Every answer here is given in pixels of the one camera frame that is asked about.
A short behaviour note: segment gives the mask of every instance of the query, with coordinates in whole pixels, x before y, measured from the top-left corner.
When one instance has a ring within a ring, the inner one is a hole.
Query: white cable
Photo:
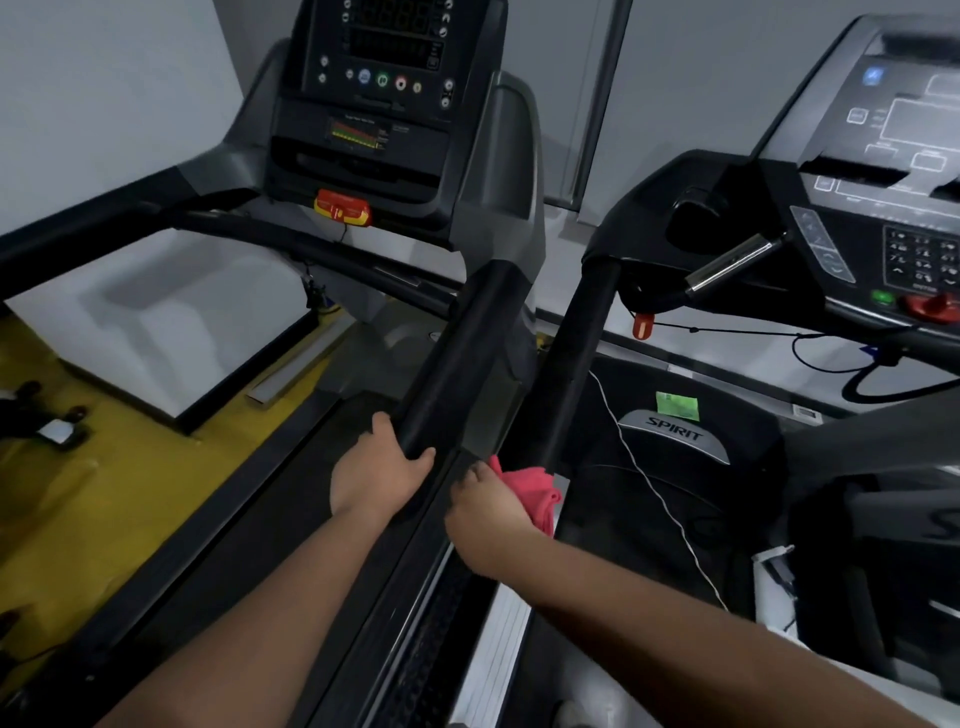
[[[667,518],[669,518],[670,521],[675,523],[677,527],[680,529],[680,536],[682,539],[684,539],[684,543],[686,544],[686,550],[688,550],[690,552],[690,555],[693,557],[693,563],[697,565],[697,571],[700,572],[700,575],[707,580],[707,583],[710,585],[710,588],[713,589],[713,593],[716,595],[717,601],[720,602],[720,606],[723,607],[725,611],[729,612],[730,609],[727,608],[727,605],[724,603],[723,597],[720,596],[720,591],[716,588],[716,585],[710,580],[710,577],[707,576],[707,572],[704,571],[703,567],[700,566],[700,559],[697,558],[696,551],[693,550],[693,546],[690,545],[690,541],[688,541],[686,538],[686,531],[684,530],[684,525],[673,517],[673,514],[670,513],[670,509],[666,505],[666,500],[664,500],[663,496],[661,496],[660,493],[657,492],[657,489],[654,488],[654,484],[650,482],[650,478],[647,477],[647,473],[645,473],[643,469],[636,463],[636,458],[634,457],[633,451],[630,450],[630,446],[627,445],[627,441],[623,438],[623,428],[620,426],[620,422],[616,419],[616,415],[613,414],[613,410],[610,409],[610,405],[607,403],[607,393],[603,391],[603,384],[600,383],[600,378],[593,372],[590,372],[590,376],[593,377],[593,380],[596,381],[597,386],[600,388],[600,397],[603,398],[603,405],[607,408],[607,412],[610,413],[611,419],[613,419],[613,424],[616,425],[616,433],[620,436],[620,442],[623,444],[623,447],[627,451],[627,454],[630,455],[630,460],[634,464],[636,471],[641,475],[643,475],[643,479],[647,481],[647,485],[650,486],[650,490],[652,490],[654,492],[654,495],[660,500],[660,505],[663,506],[663,512],[666,513]]]

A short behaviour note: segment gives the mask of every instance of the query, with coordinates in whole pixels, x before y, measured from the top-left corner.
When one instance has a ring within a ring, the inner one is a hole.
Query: green sticker
[[[668,417],[683,417],[695,423],[700,422],[700,403],[696,397],[681,397],[657,392],[657,411]]]

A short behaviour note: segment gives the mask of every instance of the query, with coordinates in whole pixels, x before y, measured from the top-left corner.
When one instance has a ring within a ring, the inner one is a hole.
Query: red button
[[[370,204],[366,200],[348,197],[329,189],[322,189],[317,192],[317,199],[313,201],[313,208],[323,217],[336,220],[338,223],[354,225],[358,228],[366,228],[372,222]]]
[[[654,332],[654,314],[638,313],[634,316],[634,338],[637,341],[646,341]]]
[[[960,302],[949,293],[939,296],[904,296],[900,299],[903,310],[911,316],[934,324],[960,322]]]

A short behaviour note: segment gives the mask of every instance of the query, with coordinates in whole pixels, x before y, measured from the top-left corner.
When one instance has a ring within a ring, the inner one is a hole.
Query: pink towel
[[[522,471],[504,473],[496,455],[491,455],[490,467],[516,493],[534,526],[552,538],[553,504],[563,498],[560,491],[553,487],[553,475],[548,475],[543,468],[524,468]]]

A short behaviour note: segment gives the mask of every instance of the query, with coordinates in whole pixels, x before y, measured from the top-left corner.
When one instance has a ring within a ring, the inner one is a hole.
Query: treadmill handrail
[[[417,268],[384,255],[229,212],[169,210],[161,217],[177,230],[228,237],[315,263],[445,321],[450,318],[454,293],[420,278]]]

